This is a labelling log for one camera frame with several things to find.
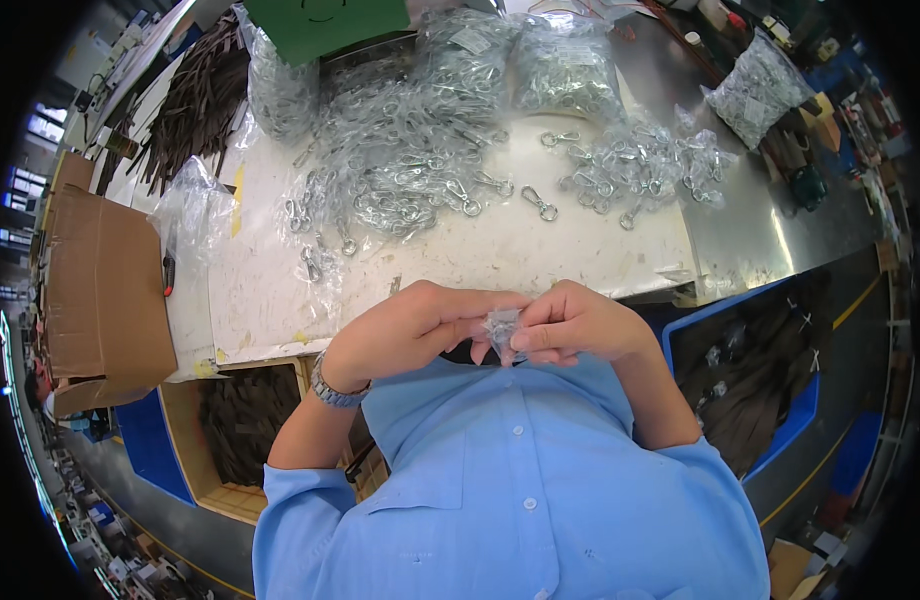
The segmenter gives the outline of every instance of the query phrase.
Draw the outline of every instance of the silver wristwatch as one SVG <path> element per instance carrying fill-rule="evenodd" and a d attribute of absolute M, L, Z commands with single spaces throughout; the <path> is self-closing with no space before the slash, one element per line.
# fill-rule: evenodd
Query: silver wristwatch
<path fill-rule="evenodd" d="M 374 382 L 370 381 L 367 387 L 356 393 L 341 393 L 334 390 L 324 382 L 324 378 L 322 378 L 320 374 L 320 366 L 324 363 L 324 356 L 326 355 L 326 350 L 320 352 L 316 362 L 313 363 L 313 372 L 310 373 L 310 387 L 313 388 L 313 392 L 320 398 L 323 404 L 335 406 L 337 408 L 357 408 L 360 402 L 363 402 L 363 399 L 367 398 L 367 394 L 369 394 L 371 388 L 374 387 Z"/>

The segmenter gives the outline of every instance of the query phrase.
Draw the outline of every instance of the floor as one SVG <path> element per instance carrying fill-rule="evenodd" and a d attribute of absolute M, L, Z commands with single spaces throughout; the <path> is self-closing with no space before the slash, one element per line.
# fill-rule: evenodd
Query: floor
<path fill-rule="evenodd" d="M 830 314 L 834 316 L 846 311 L 879 275 L 872 246 L 827 268 L 833 275 Z M 883 399 L 887 304 L 884 278 L 835 331 L 831 356 L 821 358 L 824 372 L 814 421 L 745 486 L 767 546 L 777 536 L 792 537 L 811 516 L 825 496 L 836 453 L 819 470 L 817 467 L 860 407 Z M 134 521 L 169 551 L 226 584 L 226 588 L 214 584 L 218 597 L 252 592 L 253 527 L 210 510 L 192 508 L 160 492 L 133 473 L 123 445 L 114 439 L 90 444 L 81 435 L 70 435 L 68 446 L 95 484 Z M 812 479 L 788 501 L 814 471 Z"/>

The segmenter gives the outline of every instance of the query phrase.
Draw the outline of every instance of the label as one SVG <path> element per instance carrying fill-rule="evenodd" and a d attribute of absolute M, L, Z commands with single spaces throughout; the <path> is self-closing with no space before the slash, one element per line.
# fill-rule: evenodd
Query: label
<path fill-rule="evenodd" d="M 470 54 L 480 54 L 490 48 L 490 42 L 469 27 L 458 30 L 449 41 L 463 46 Z"/>
<path fill-rule="evenodd" d="M 597 58 L 590 46 L 557 46 L 557 56 L 562 65 L 587 65 L 595 66 Z"/>
<path fill-rule="evenodd" d="M 766 104 L 754 98 L 747 98 L 747 103 L 743 106 L 743 118 L 760 125 L 764 121 L 765 110 Z"/>

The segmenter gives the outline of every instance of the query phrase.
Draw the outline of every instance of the wooden box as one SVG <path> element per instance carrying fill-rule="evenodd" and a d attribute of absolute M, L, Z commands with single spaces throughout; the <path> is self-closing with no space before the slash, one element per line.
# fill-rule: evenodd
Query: wooden box
<path fill-rule="evenodd" d="M 306 357 L 248 363 L 234 368 L 224 367 L 224 371 L 285 364 L 293 366 L 297 374 L 298 389 L 301 394 L 305 394 L 310 387 L 309 373 L 313 366 L 312 359 Z M 199 506 L 239 522 L 256 525 L 261 511 L 267 506 L 267 497 L 260 487 L 225 484 L 220 481 L 199 419 L 205 384 L 205 381 L 195 380 L 160 385 L 163 416 L 183 479 L 186 480 L 190 494 Z M 354 454 L 347 447 L 338 467 L 346 467 L 353 459 Z M 361 502 L 364 498 L 369 498 L 386 479 L 387 471 L 383 456 L 379 449 L 374 448 L 363 462 L 356 484 L 352 485 L 356 501 Z"/>

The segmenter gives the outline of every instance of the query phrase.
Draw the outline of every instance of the stainless steel table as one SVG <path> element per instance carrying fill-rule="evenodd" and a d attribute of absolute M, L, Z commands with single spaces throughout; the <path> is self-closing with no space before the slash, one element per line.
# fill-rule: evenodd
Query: stainless steel table
<path fill-rule="evenodd" d="M 721 147 L 740 155 L 718 185 L 725 209 L 695 202 L 678 186 L 700 273 L 698 304 L 814 269 L 880 239 L 880 218 L 869 213 L 862 186 L 842 175 L 824 173 L 829 194 L 821 206 L 797 210 L 789 186 L 771 183 L 764 159 L 704 102 L 700 86 L 715 84 L 670 31 L 639 14 L 619 23 L 635 33 L 633 41 L 611 36 L 613 57 L 634 96 L 671 130 L 679 104 L 696 115 L 697 131 L 714 131 Z"/>

